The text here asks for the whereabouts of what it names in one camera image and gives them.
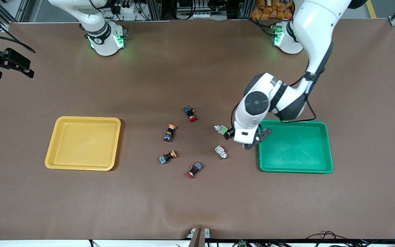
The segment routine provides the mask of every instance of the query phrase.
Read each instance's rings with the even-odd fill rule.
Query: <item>yellow floor line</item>
[[[367,8],[368,12],[370,13],[371,18],[377,18],[376,12],[374,12],[373,4],[371,3],[371,0],[367,1]]]

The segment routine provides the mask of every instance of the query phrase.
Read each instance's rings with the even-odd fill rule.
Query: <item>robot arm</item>
[[[236,142],[254,146],[262,141],[257,127],[268,112],[281,121],[299,117],[307,97],[324,71],[332,51],[332,33],[351,0],[305,0],[294,15],[293,31],[305,48],[309,65],[295,89],[268,73],[256,75],[248,84],[235,113]]]
[[[124,48],[123,27],[106,21],[98,8],[107,0],[48,0],[76,18],[88,34],[91,47],[102,56],[110,56]]]

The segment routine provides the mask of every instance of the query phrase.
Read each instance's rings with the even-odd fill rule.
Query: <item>brown table mat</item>
[[[3,70],[0,80],[0,239],[178,239],[197,226],[214,238],[395,238],[395,27],[386,19],[339,22],[310,96],[328,126],[330,175],[260,172],[254,150],[213,129],[229,125],[254,75],[290,83],[307,64],[248,21],[134,23],[127,49],[111,57],[91,50],[78,24],[10,30],[37,53],[0,40],[36,72]],[[198,121],[188,122],[186,105]],[[113,171],[45,167],[65,115],[122,119]],[[178,126],[172,143],[168,124]],[[214,153],[219,144],[229,159]],[[179,157],[160,165],[169,150]],[[189,179],[196,161],[205,168]]]

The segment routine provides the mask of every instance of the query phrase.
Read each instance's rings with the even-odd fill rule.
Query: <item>yellow tray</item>
[[[49,169],[111,170],[121,122],[115,117],[59,117],[45,158]]]

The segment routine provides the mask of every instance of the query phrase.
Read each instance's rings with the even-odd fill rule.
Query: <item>cable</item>
[[[175,19],[175,20],[188,20],[188,19],[190,19],[192,16],[193,16],[193,14],[196,12],[196,0],[193,0],[193,2],[190,0],[190,3],[191,3],[191,7],[190,7],[190,14],[188,15],[188,17],[187,18],[185,18],[185,19],[179,19],[178,17],[177,17],[177,14],[175,14],[174,13],[174,9],[175,9],[175,7],[174,7],[174,2],[176,2],[176,0],[171,0],[171,3],[170,3],[170,13],[171,13],[171,15],[172,15],[172,17]]]
[[[96,6],[94,6],[94,3],[92,3],[92,0],[89,0],[89,2],[91,3],[92,7],[95,8],[96,10],[98,10],[99,12],[101,12],[101,10],[99,10]]]
[[[134,0],[135,3],[135,8],[136,10],[138,10],[138,13],[146,20],[146,21],[150,21],[149,17],[146,16],[146,14],[144,13],[143,7],[141,7],[141,2],[140,0]]]
[[[313,118],[302,119],[302,120],[291,120],[291,121],[282,121],[282,120],[280,120],[280,122],[283,122],[283,123],[286,123],[286,124],[290,124],[290,123],[292,123],[292,122],[308,122],[308,121],[315,120],[315,119],[316,119],[316,113],[315,113],[315,111],[313,111],[312,106],[310,105],[309,99],[306,99],[306,103],[307,103],[307,106],[308,106],[309,109],[310,109],[310,112],[313,114]]]
[[[232,109],[231,112],[231,128],[234,128],[234,121],[232,120],[232,116],[234,115],[234,111],[236,110],[237,106],[240,104],[240,101],[236,104],[236,106]]]
[[[294,86],[294,85],[296,85],[298,82],[301,81],[302,78],[303,78],[303,77],[300,77],[297,81],[295,81],[294,83],[292,83],[292,84],[289,85],[289,86]]]
[[[271,25],[261,24],[261,23],[259,23],[259,21],[254,20],[254,19],[251,19],[251,18],[249,18],[249,17],[242,17],[242,18],[240,18],[240,19],[249,20],[250,22],[256,24],[265,34],[267,34],[267,35],[269,35],[269,36],[276,36],[275,34],[268,33],[268,32],[264,29],[264,28],[271,28]],[[278,18],[272,18],[272,19],[281,20],[281,21],[288,21],[288,19],[287,19],[287,20],[285,20],[285,19],[278,19]]]
[[[226,10],[227,2],[225,2],[225,5],[222,8],[218,8],[215,4],[213,4],[213,6],[212,6],[212,3],[214,3],[214,2],[215,2],[215,0],[208,0],[208,4],[207,4],[208,8],[210,8],[212,11],[218,12],[218,11]]]
[[[7,30],[6,30],[4,27],[2,27],[1,25],[0,25],[0,28],[1,28],[3,31],[5,31],[10,37],[12,37],[13,40],[8,39],[8,38],[6,38],[6,37],[1,37],[1,36],[0,36],[0,39],[5,39],[5,40],[8,40],[8,41],[12,41],[12,42],[18,43],[18,44],[22,45],[22,46],[23,46],[25,49],[27,49],[28,51],[30,51],[30,52],[32,52],[32,53],[36,53],[36,51],[33,50],[33,48],[31,48],[31,47],[29,47],[28,45],[24,44],[23,42],[19,41],[15,36],[13,36],[11,33],[9,33],[9,31],[7,31]]]

